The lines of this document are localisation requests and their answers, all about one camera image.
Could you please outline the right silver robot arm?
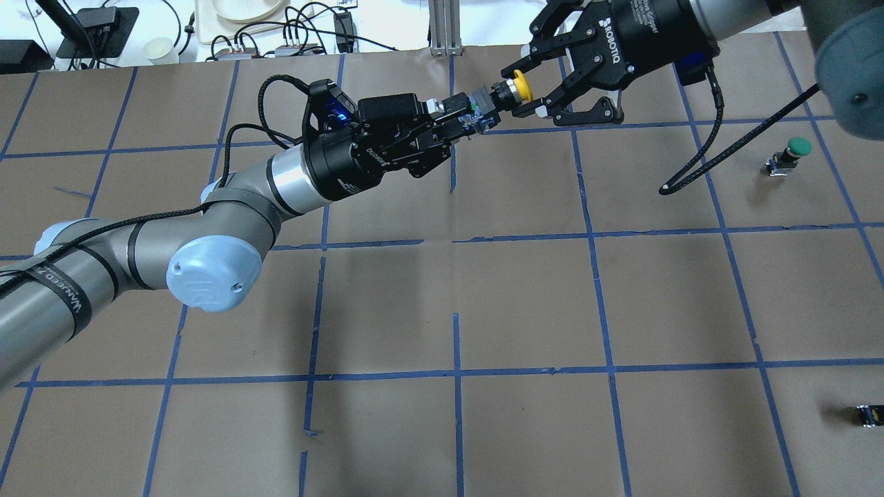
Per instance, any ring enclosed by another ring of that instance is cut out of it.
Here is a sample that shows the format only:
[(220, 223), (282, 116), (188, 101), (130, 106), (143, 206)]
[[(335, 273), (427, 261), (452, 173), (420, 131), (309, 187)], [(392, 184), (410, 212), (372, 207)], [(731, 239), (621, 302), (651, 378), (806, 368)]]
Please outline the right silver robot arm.
[(572, 72), (545, 97), (528, 98), (560, 126), (603, 117), (562, 117), (591, 89), (622, 90), (671, 63), (695, 67), (720, 54), (720, 42), (799, 10), (814, 54), (814, 78), (840, 129), (882, 139), (881, 1), (549, 1), (530, 26), (512, 79), (566, 56)]

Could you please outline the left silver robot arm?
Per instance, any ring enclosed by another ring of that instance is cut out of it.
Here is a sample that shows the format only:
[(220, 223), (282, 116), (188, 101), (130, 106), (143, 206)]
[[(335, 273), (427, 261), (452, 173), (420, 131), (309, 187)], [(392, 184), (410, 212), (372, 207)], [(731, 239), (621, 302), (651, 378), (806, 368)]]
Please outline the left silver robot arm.
[(357, 104), (313, 95), (299, 144), (225, 173), (195, 208), (51, 226), (31, 258), (2, 268), (2, 388), (126, 291), (166, 289), (189, 307), (229, 311), (255, 286), (284, 222), (376, 188), (389, 172), (420, 178), (448, 160), (458, 139), (499, 120), (490, 98), (475, 94)]

